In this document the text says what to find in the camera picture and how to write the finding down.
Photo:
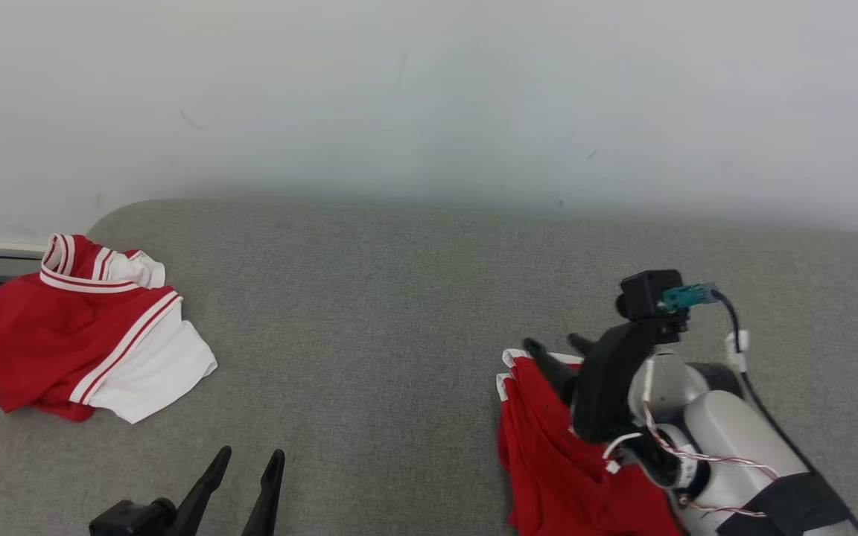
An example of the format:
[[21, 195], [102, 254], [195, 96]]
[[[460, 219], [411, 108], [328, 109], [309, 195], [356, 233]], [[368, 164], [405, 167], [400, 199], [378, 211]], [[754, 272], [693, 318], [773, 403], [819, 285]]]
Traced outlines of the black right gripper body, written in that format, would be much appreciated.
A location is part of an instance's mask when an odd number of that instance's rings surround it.
[[631, 424], [630, 386], [635, 374], [659, 345], [673, 344], [688, 330], [687, 316], [632, 320], [611, 327], [576, 375], [572, 425], [590, 444], [603, 444], [626, 433]]

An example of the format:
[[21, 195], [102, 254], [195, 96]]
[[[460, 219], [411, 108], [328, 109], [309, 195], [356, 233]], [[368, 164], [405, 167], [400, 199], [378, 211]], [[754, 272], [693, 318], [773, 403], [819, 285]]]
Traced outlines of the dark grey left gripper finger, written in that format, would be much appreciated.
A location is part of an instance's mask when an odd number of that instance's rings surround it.
[[221, 485], [231, 457], [231, 447], [220, 448], [202, 476], [191, 486], [190, 492], [178, 505], [174, 518], [174, 536], [197, 535], [212, 493]]
[[243, 529], [243, 536], [275, 536], [285, 462], [282, 449], [273, 451], [260, 478], [260, 493]]

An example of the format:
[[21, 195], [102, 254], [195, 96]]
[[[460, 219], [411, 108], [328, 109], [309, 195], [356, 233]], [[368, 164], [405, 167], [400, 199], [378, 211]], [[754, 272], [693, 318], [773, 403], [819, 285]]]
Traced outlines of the red white basketball jersey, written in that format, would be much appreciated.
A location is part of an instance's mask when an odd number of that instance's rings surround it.
[[53, 234], [39, 270], [0, 286], [0, 410], [75, 423], [153, 416], [217, 370], [164, 264]]

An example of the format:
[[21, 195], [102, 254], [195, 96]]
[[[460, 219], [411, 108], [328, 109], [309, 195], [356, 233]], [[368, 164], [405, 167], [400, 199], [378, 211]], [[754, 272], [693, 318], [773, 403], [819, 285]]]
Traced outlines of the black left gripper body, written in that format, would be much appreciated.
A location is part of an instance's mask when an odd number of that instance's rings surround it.
[[168, 499], [120, 501], [89, 523], [89, 536], [165, 536], [176, 518], [177, 508]]

